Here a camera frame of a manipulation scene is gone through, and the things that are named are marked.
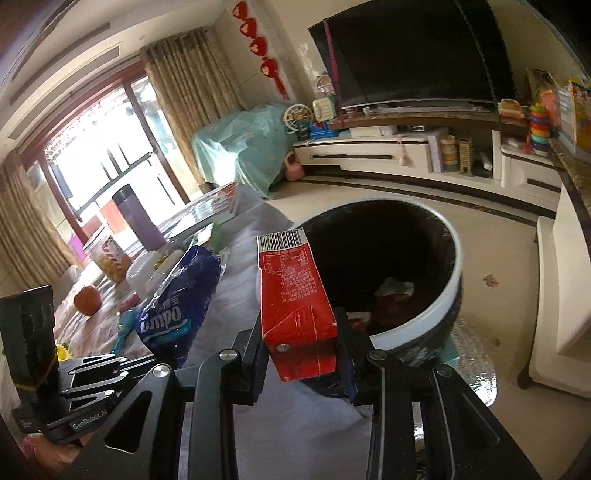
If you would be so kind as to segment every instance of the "toy packaging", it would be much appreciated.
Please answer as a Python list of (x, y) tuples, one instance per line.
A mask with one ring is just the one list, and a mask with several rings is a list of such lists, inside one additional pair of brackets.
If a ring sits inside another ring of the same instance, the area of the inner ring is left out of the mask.
[(591, 89), (573, 79), (569, 80), (573, 100), (574, 143), (591, 151)]

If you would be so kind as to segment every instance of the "shelf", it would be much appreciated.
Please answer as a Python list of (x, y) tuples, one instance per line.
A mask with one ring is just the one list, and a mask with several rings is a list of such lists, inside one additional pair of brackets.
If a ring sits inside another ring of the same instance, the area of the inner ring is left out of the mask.
[(332, 130), (359, 127), (382, 127), (387, 125), (427, 125), (430, 127), (482, 128), (497, 130), (505, 134), (526, 136), (528, 124), (525, 121), (501, 118), (496, 113), (488, 112), (416, 112), (416, 113), (380, 113), (359, 115), (354, 118), (331, 120), (328, 126)]
[(391, 160), (368, 158), (363, 161), (347, 158), (326, 159), (319, 158), (317, 160), (307, 161), (303, 164), (306, 166), (338, 166), (341, 170), (360, 172), (368, 174), (382, 174), (387, 176), (406, 177), (409, 179), (421, 179), (436, 182), (443, 182), (448, 184), (458, 185), (460, 187), (467, 187), (473, 190), (481, 190), (484, 192), (501, 195), (503, 197), (519, 200), (520, 202), (536, 205), (551, 212), (556, 211), (556, 204), (548, 202), (547, 200), (532, 197), (525, 193), (515, 192), (511, 189), (506, 189), (501, 186), (500, 180), (492, 178), (485, 179), (482, 177), (462, 175), (458, 172), (435, 173), (420, 171), (416, 168), (401, 168), (397, 163)]

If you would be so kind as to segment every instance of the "ceiling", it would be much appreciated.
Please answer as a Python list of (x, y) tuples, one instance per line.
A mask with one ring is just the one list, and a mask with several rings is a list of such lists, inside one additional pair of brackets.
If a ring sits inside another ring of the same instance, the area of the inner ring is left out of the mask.
[[(0, 96), (0, 163), (42, 117), (63, 101), (68, 92), (87, 83), (101, 71), (136, 55), (141, 47), (153, 41), (191, 28), (212, 25), (221, 12), (222, 0), (78, 0), (29, 54)], [(97, 35), (89, 35), (88, 39), (80, 41), (98, 27), (103, 28), (97, 30)], [(86, 77), (77, 78), (80, 74), (76, 76), (76, 72), (114, 47), (119, 49), (117, 58)], [(60, 85), (66, 83), (68, 89), (61, 92)], [(22, 126), (23, 119), (40, 111), (40, 105), (43, 105), (43, 111), (36, 120), (22, 129), (17, 140), (10, 139), (9, 135), (15, 137), (15, 128)]]

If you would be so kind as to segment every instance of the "jar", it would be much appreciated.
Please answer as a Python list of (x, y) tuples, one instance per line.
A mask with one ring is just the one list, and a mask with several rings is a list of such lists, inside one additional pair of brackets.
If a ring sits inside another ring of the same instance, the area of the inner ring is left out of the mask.
[(458, 165), (456, 137), (453, 135), (442, 135), (439, 141), (441, 142), (444, 171), (456, 171)]

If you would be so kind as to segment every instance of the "bubble wrap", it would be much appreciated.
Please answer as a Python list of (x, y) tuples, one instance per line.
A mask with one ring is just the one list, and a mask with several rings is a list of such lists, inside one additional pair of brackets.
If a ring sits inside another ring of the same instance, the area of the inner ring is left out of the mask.
[[(496, 374), (492, 360), (486, 353), (476, 329), (465, 320), (457, 319), (450, 337), (456, 346), (460, 359), (454, 367), (482, 402), (490, 407), (496, 400)], [(424, 440), (421, 407), (413, 402), (414, 437), (416, 442)]]

